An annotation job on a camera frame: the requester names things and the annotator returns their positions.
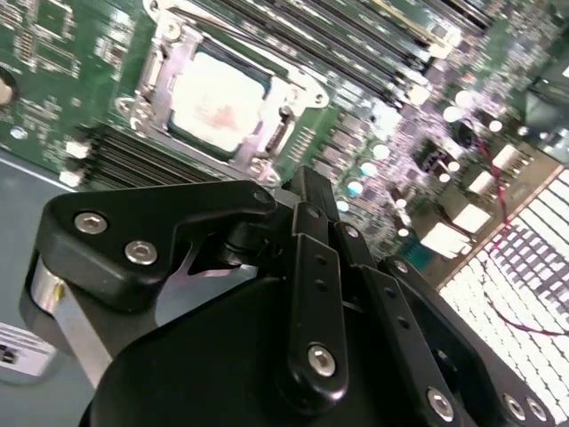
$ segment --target capacitor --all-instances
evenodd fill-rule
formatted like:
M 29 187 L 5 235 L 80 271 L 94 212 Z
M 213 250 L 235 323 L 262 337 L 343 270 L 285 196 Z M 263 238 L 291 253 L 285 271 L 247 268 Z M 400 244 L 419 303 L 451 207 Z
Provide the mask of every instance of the capacitor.
M 432 173 L 443 184 L 446 184 L 451 180 L 451 175 L 449 174 L 448 169 L 445 167 L 445 165 L 442 162 L 437 162 L 437 164 L 433 168 Z
M 377 174 L 379 173 L 377 166 L 374 165 L 372 162 L 363 162 L 360 166 L 359 166 L 360 171 L 362 171 L 362 174 L 364 176 L 367 176 L 369 178 L 373 178 L 375 176 L 377 176 Z
M 397 187 L 394 186 L 389 189 L 389 196 L 397 208 L 405 209 L 407 207 L 407 200 L 405 200 L 403 193 Z
M 342 214 L 349 212 L 349 203 L 346 200 L 343 199 L 338 200 L 336 202 L 336 207 L 338 208 L 338 211 L 341 212 Z
M 393 215 L 393 225 L 395 226 L 395 229 L 397 230 L 397 235 L 399 237 L 406 238 L 411 234 L 411 232 L 409 231 L 409 229 L 407 228 L 401 217 L 397 214 Z
M 391 156 L 391 149 L 385 144 L 377 144 L 372 153 L 377 160 L 387 160 Z
M 500 120 L 486 111 L 479 110 L 476 116 L 477 119 L 480 120 L 480 123 L 487 127 L 490 132 L 499 132 L 504 127 L 504 124 Z
M 464 117 L 464 113 L 458 107 L 451 105 L 443 110 L 443 119 L 446 123 L 454 123 Z
M 0 109 L 14 103 L 20 97 L 20 89 L 15 77 L 0 67 Z
M 471 109 L 474 106 L 474 94 L 462 88 L 455 90 L 453 100 L 460 109 Z
M 459 172 L 461 169 L 461 164 L 450 154 L 446 154 L 440 159 L 450 172 Z
M 350 196 L 352 197 L 358 197 L 361 196 L 362 193 L 364 192 L 364 184 L 362 184 L 360 181 L 350 181 L 348 182 L 348 193 L 350 194 Z

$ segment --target reflective surface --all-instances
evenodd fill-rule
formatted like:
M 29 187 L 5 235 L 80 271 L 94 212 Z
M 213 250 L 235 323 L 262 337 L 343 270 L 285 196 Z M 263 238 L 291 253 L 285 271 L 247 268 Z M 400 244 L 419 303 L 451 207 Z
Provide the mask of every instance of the reflective surface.
M 44 204 L 65 190 L 11 162 L 0 152 L 0 322 L 26 329 L 18 305 L 37 224 Z M 61 353 L 40 376 L 0 365 L 0 425 L 77 427 L 91 397 L 80 366 Z

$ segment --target cpu socket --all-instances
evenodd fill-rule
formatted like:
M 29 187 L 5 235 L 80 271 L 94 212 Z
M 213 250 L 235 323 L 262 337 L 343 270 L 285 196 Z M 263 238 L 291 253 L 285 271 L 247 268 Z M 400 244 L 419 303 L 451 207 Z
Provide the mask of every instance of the cpu socket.
M 273 160 L 307 109 L 329 105 L 328 93 L 236 29 L 192 17 L 160 13 L 135 96 L 120 100 L 132 129 L 230 177 L 277 184 Z

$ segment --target black plastic part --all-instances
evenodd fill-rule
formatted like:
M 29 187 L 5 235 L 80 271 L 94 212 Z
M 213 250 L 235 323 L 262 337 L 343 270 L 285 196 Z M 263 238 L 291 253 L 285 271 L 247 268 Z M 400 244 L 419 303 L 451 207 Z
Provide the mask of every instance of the black plastic part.
M 340 220 L 338 207 L 330 181 L 320 173 L 302 167 L 293 178 L 284 185 L 284 189 L 298 195 L 317 209 L 323 211 L 330 222 Z
M 408 271 L 401 272 L 395 262 L 404 262 Z M 423 335 L 432 350 L 442 351 L 456 369 L 459 395 L 464 407 L 477 425 L 553 426 L 553 415 L 546 411 L 547 422 L 532 413 L 526 398 L 541 400 L 494 353 L 462 318 L 432 289 L 421 274 L 402 258 L 391 257 L 379 264 L 399 282 Z M 524 409 L 522 423 L 508 411 L 503 395 L 513 397 Z
M 359 232 L 356 237 L 350 235 L 350 227 L 342 222 L 334 226 L 343 277 L 351 279 L 364 310 L 373 314 L 373 320 L 387 337 L 417 423 L 456 427 L 474 425 L 452 398 L 399 284 L 392 276 L 377 270 L 363 236 Z M 453 405 L 454 418 L 450 422 L 443 421 L 430 406 L 427 393 L 431 388 L 442 392 Z
M 90 426 L 416 425 L 386 343 L 366 315 L 349 309 L 344 398 L 319 417 L 301 415 L 283 399 L 274 374 L 283 355 L 287 292 L 277 279 L 246 283 L 138 340 L 103 376 Z
M 533 416 L 526 397 L 545 408 L 537 396 L 411 265 L 391 258 L 376 266 L 357 230 L 329 222 L 326 212 L 337 212 L 325 202 L 332 188 L 322 180 L 297 172 L 288 189 L 301 201 L 290 221 L 290 208 L 243 181 L 74 194 L 46 207 L 37 239 L 46 267 L 120 310 L 153 301 L 190 242 L 200 247 L 195 272 L 215 264 L 207 260 L 219 255 L 211 249 L 220 242 L 230 240 L 228 252 L 254 252 L 263 237 L 253 232 L 249 245 L 253 226 L 275 227 L 267 236 L 281 235 L 284 245 L 280 261 L 264 265 L 258 278 L 118 354 L 82 425 L 553 426 L 547 409 L 547 422 Z M 108 218 L 108 230 L 78 233 L 73 219 L 84 209 Z M 124 242 L 134 233 L 164 259 L 125 264 Z M 113 325 L 132 318 L 93 308 Z M 333 355 L 330 376 L 310 365 L 313 345 Z M 452 420 L 436 413 L 430 389 L 446 396 Z M 505 393 L 522 405 L 525 421 L 508 411 Z
M 328 220 L 308 202 L 296 205 L 287 260 L 290 311 L 284 369 L 278 385 L 284 397 L 306 415 L 322 414 L 348 390 L 346 333 L 342 312 L 340 261 L 328 246 Z M 335 360 L 330 377 L 309 364 L 311 346 L 327 349 Z
M 99 301 L 116 310 L 143 310 L 178 267 L 177 245 L 227 223 L 260 221 L 275 210 L 273 197 L 250 181 L 65 195 L 45 207 L 36 250 L 49 271 Z M 85 212 L 102 215 L 108 229 L 95 236 L 79 231 L 74 219 Z M 126 258 L 125 247 L 139 240 L 156 248 L 154 264 Z

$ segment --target mounting hole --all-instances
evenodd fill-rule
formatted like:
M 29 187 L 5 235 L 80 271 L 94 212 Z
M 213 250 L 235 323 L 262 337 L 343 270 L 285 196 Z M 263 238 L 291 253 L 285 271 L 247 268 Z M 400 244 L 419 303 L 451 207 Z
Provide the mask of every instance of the mounting hole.
M 259 200 L 261 203 L 270 203 L 272 200 L 272 197 L 269 195 L 269 193 L 263 189 L 257 190 L 253 193 L 253 196 Z
M 320 218 L 320 213 L 312 206 L 307 206 L 307 212 L 312 218 Z
M 317 280 L 314 283 L 317 284 L 317 288 L 320 289 L 322 292 L 326 292 L 328 290 L 328 285 L 323 280 Z
M 391 289 L 390 287 L 386 287 L 385 288 L 385 293 L 387 295 L 389 295 L 390 298 L 393 298 L 394 300 L 397 298 L 397 294 L 395 293 L 395 291 L 393 289 Z
M 402 318 L 401 316 L 399 316 L 397 318 L 397 322 L 399 322 L 399 325 L 401 325 L 403 329 L 411 329 L 411 325 L 409 325 L 409 322 L 407 321 L 406 318 Z

